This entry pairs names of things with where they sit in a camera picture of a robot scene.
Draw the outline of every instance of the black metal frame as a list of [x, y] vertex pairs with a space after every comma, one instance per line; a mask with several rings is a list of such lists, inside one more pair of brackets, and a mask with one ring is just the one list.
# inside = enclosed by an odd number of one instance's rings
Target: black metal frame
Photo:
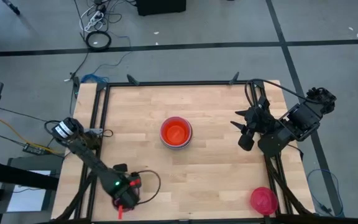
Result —
[[[247, 80], [236, 80], [234, 82], [234, 85], [245, 85], [247, 83]], [[182, 85], [228, 85], [229, 81], [227, 80], [206, 80], [206, 81], [174, 81], [174, 82], [141, 82], [139, 86], [182, 86]], [[263, 86], [263, 84], [255, 85], [254, 83], [249, 83], [251, 94], [252, 94], [252, 101], [254, 104], [257, 102], [257, 95], [256, 95], [256, 87], [259, 88], [260, 94], [263, 96], [266, 96], [266, 91]], [[104, 125], [106, 124], [106, 117], [108, 112], [108, 103], [109, 103], [109, 93], [110, 88], [112, 87], [118, 87], [118, 86], [128, 86], [128, 87], [137, 87], [132, 83], [129, 82], [119, 82], [119, 83], [98, 83], [98, 86], [96, 88], [96, 94], [94, 98], [94, 105], [93, 105], [93, 111], [91, 116], [91, 124], [90, 128], [95, 127], [96, 117], [98, 114], [98, 106], [99, 106], [99, 99], [101, 95], [101, 90], [105, 88], [105, 94], [104, 94], [104, 101], [103, 101], [103, 108], [102, 108], [102, 114], [101, 114], [101, 121], [99, 128], [104, 129]], [[96, 151], [96, 157], [100, 158], [101, 150]], [[283, 165], [281, 158], [279, 156], [275, 157], [275, 162], [278, 168], [278, 173], [282, 180], [285, 182], [285, 174], [283, 171]], [[88, 168], [84, 165], [83, 170], [81, 173], [81, 180], [80, 183], [83, 183], [86, 179], [88, 173]], [[273, 190], [273, 192], [277, 195], [277, 188], [275, 185], [274, 178], [267, 172], [268, 175], [268, 181], [270, 189]], [[89, 192], [89, 200], [88, 200], [88, 208], [86, 211], [86, 217], [90, 220], [92, 219], [93, 214], [93, 205], [94, 205], [94, 198], [96, 193], [96, 181], [94, 181], [91, 184], [90, 192]], [[284, 196], [284, 202], [285, 202], [285, 208], [287, 213], [292, 214], [292, 207], [287, 199], [286, 196]], [[81, 214], [81, 208], [82, 208], [83, 201], [82, 199], [78, 202], [78, 205], [76, 206], [76, 212], [74, 218], [80, 218]], [[278, 209], [276, 210], [276, 216], [282, 213], [282, 209], [280, 208], [280, 205], [278, 205]], [[263, 217], [263, 218], [240, 218], [240, 219], [210, 219], [210, 220], [156, 220], [156, 221], [133, 221], [133, 222], [93, 222], [93, 223], [102, 223], [102, 224], [108, 224], [108, 223], [185, 223], [185, 222], [192, 222], [192, 223], [269, 223], [271, 221], [270, 217]]]

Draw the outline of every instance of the wooden tabletop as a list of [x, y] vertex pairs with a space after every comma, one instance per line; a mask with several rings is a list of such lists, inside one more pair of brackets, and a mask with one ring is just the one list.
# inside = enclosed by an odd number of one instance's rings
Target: wooden tabletop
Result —
[[[278, 118], [287, 112], [281, 89], [269, 84], [265, 89], [271, 113]], [[90, 123], [95, 91], [96, 84], [80, 87], [74, 118], [85, 128]], [[103, 98], [102, 94], [96, 124]], [[269, 187], [263, 154], [257, 137], [250, 152], [242, 150], [237, 145], [241, 133], [230, 123], [244, 123], [234, 112], [248, 107], [243, 85], [111, 88], [105, 129], [114, 131], [114, 136], [103, 139], [102, 161], [109, 167], [126, 163], [129, 172], [152, 169], [162, 179], [160, 193], [125, 213], [123, 220], [262, 217], [252, 209], [249, 199], [257, 187]], [[190, 145], [180, 151], [166, 148], [159, 139], [161, 124], [171, 116], [187, 119], [193, 128]], [[282, 162], [289, 188], [314, 211], [299, 152], [287, 146]], [[59, 216], [76, 194], [82, 165], [75, 155], [65, 159], [52, 218]], [[146, 200], [153, 196], [158, 180], [153, 174], [141, 177], [140, 197]], [[285, 212], [281, 190], [278, 197]], [[92, 221], [111, 220], [117, 220], [117, 211], [98, 182]]]

